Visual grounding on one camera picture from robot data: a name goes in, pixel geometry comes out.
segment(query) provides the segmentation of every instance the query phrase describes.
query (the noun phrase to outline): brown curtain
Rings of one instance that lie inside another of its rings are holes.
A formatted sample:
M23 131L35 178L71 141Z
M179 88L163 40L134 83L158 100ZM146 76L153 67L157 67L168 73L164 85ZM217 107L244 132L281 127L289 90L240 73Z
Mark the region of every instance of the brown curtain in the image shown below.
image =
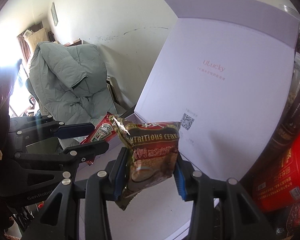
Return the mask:
M19 45L20 45L23 57L24 57L24 59L25 59L25 61L27 63L28 60L29 60L29 58L30 58L30 56L31 56L31 52L30 52L28 43L22 37L23 34L24 34L24 32L21 33L20 35L18 35L17 38L18 38L18 41L19 41Z

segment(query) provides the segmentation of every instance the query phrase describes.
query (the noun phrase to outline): brown cereal packet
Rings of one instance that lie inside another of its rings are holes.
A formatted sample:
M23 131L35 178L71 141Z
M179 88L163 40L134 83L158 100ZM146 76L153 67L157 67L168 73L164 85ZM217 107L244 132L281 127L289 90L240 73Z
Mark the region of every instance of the brown cereal packet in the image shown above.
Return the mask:
M138 192L172 176L178 156L180 122L136 124L114 115L109 120L130 149L128 182L116 201L125 210Z

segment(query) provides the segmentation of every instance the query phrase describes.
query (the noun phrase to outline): barcode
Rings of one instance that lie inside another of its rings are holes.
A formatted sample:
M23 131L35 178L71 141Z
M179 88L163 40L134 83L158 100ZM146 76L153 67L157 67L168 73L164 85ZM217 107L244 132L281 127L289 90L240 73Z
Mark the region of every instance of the barcode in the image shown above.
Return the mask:
M300 199L300 188L299 188L299 186L293 188L293 189L290 190L289 192L290 192L291 197L292 197L294 200Z
M181 126L183 128L185 128L186 130L189 130L193 121L194 121L194 119L192 117L190 117L187 114L183 114L183 117L181 119Z
M262 190L263 188L265 188L266 187L266 183L264 182L264 183L262 183L262 184L260 184L259 186L258 186L258 191L259 190Z

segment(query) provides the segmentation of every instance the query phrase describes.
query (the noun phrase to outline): ceiling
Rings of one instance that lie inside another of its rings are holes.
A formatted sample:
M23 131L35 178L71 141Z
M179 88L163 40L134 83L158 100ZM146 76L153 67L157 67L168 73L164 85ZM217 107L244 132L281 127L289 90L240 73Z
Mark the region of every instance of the ceiling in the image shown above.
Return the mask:
M8 0L0 11L0 26L17 36L47 16L50 0Z

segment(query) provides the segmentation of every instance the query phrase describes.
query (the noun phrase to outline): open cardboard box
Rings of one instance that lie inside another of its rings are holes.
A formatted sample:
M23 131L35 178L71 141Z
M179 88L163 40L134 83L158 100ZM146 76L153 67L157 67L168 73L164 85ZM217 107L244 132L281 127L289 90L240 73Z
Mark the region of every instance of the open cardboard box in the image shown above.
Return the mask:
M166 0L178 16L128 119L183 120L180 153L213 179L240 180L271 138L289 92L298 20L255 0ZM86 179L114 160L118 137ZM173 178L143 190L126 211L107 203L113 239L181 240L192 203ZM84 208L81 208L83 226Z

